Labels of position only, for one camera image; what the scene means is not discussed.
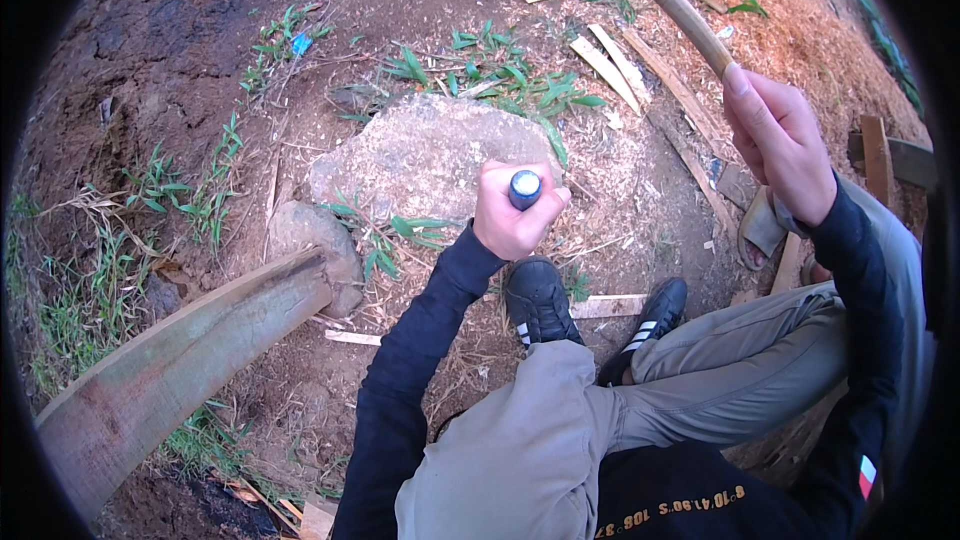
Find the hand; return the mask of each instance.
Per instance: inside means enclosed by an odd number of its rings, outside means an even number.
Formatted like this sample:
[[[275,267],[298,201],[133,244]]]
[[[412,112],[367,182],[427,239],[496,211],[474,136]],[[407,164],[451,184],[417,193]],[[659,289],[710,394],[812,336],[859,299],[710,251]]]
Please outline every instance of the hand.
[[[795,219],[820,225],[834,208],[837,184],[817,118],[800,91],[730,63],[723,108],[733,145],[756,179]]]
[[[510,179],[530,170],[540,178],[540,195],[532,207],[517,210],[510,204]],[[483,246],[504,261],[522,259],[537,248],[560,211],[570,202],[570,190],[557,187],[546,162],[512,165],[487,161],[480,169],[473,233]]]

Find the left hand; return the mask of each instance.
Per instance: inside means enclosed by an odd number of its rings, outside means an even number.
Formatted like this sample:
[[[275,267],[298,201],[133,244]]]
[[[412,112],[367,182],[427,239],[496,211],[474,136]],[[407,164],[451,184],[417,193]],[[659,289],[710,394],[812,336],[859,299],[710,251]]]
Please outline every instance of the left hand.
[[[540,195],[527,210],[510,204],[510,180],[529,170],[540,178]],[[546,162],[513,165],[487,161],[480,169],[473,233],[483,246],[504,261],[528,256],[543,239],[548,225],[570,202],[570,189],[557,187]]]

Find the large rock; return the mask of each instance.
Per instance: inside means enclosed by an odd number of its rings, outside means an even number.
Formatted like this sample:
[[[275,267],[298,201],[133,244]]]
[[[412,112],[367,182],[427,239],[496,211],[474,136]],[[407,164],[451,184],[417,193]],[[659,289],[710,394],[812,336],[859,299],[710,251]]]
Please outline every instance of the large rock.
[[[310,171],[314,202],[353,199],[373,214],[465,222],[474,215],[476,176],[488,159],[560,164],[543,127],[475,100],[413,94],[401,98]]]
[[[306,246],[319,246],[326,258],[333,301],[321,313],[346,318],[363,300],[363,266],[350,232],[329,210],[297,200],[283,203],[270,220],[270,260]]]

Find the sleeve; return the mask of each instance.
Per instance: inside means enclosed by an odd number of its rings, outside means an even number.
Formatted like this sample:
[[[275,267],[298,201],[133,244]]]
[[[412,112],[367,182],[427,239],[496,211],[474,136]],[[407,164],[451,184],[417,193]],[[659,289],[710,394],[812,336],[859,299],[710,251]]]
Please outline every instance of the sleeve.
[[[897,408],[905,324],[870,219],[839,183],[833,208],[810,236],[846,307],[849,390],[826,418],[790,494],[821,537],[849,538]]]
[[[485,247],[471,221],[437,258],[423,293],[380,341],[357,396],[353,455],[333,537],[397,538],[394,502],[424,458],[421,401],[467,307],[507,261]]]

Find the soil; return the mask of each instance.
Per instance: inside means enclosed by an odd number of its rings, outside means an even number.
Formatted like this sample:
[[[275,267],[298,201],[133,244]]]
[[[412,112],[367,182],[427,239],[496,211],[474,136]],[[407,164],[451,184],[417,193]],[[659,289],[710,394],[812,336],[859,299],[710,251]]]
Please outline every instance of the soil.
[[[725,1],[734,5],[739,0]],[[745,67],[805,91],[838,171],[862,183],[845,150],[846,135],[858,128],[860,114],[881,115],[888,133],[898,138],[930,142],[871,51],[856,0],[759,1],[769,19],[753,13],[722,16],[702,5],[701,10],[714,30],[734,26],[728,46]],[[723,122],[719,82],[692,44],[678,38],[676,27],[650,0],[630,2],[636,10],[633,28]],[[327,18],[336,30],[314,43],[294,65],[294,74],[282,69],[265,99],[239,106],[245,92],[238,83],[256,59],[251,46],[258,43],[258,30],[282,18],[288,6],[310,3],[320,5],[311,21]],[[587,24],[599,22],[614,31],[615,21],[623,17],[611,4],[572,0],[534,5],[523,0],[83,0],[41,79],[15,185],[43,209],[73,198],[87,183],[105,193],[129,190],[120,170],[145,162],[160,141],[174,155],[173,169],[191,183],[220,142],[222,124],[237,112],[245,147],[234,175],[237,195],[226,220],[227,243],[217,257],[190,239],[182,218],[142,210],[130,218],[138,233],[155,229],[159,246],[176,243],[172,261],[181,276],[176,282],[189,288],[174,296],[163,282],[151,282],[149,294],[159,297],[158,307],[148,308],[144,326],[152,324],[202,291],[262,265],[275,205],[308,201],[312,162],[359,131],[360,124],[342,118],[345,110],[330,99],[338,88],[366,83],[409,92],[411,84],[378,73],[379,59],[399,54],[392,42],[439,54],[449,46],[452,28],[480,30],[486,19],[493,19],[495,30],[515,27],[517,45],[540,74],[574,71],[579,88],[610,105],[559,116],[570,153],[567,179],[575,182],[573,199],[538,252],[565,270],[578,267],[592,278],[593,294],[643,293],[663,277],[682,276],[690,286],[688,318],[726,307],[740,292],[766,294],[774,266],[751,273],[738,263],[736,246],[730,245],[668,136],[690,143],[708,172],[724,162],[741,163],[736,151],[728,145],[715,161],[676,99],[645,69],[653,101],[645,107],[650,116],[640,117],[567,48],[569,34],[590,35]],[[442,60],[424,61],[431,69],[443,67]],[[111,97],[114,114],[103,126],[98,105]],[[608,126],[604,111],[615,111],[622,129]],[[727,208],[735,221],[742,215],[732,203]],[[894,210],[911,229],[922,229],[921,193],[907,189]],[[32,263],[38,264],[45,251],[90,257],[91,230],[71,208],[44,215],[35,234],[27,251]],[[365,256],[369,243],[355,240]],[[409,250],[427,264],[436,259],[430,249]],[[772,263],[778,260],[774,254]],[[382,335],[390,329],[429,274],[427,267],[406,259],[402,270],[398,282],[374,275],[364,302],[344,322],[348,330]],[[500,282],[498,275],[491,286]],[[32,286],[39,300],[48,290],[41,278]],[[509,382],[522,359],[502,304],[490,297],[470,308],[428,390],[424,412],[431,435],[450,414]],[[635,319],[582,322],[584,340],[598,363],[629,337]],[[280,487],[336,497],[353,445],[356,392],[375,349],[332,342],[324,330],[316,321],[304,323],[238,372],[218,396],[235,405],[233,419],[254,420],[239,447],[251,450],[249,466]],[[24,381],[39,411],[48,398],[37,390],[26,364],[42,338],[29,318],[18,337],[23,339],[18,348]],[[790,426],[734,449],[729,457],[785,484],[815,442],[830,400]],[[94,529],[108,538],[256,537],[217,522],[209,508],[204,510],[210,502],[204,496],[170,475],[141,468],[118,490]]]

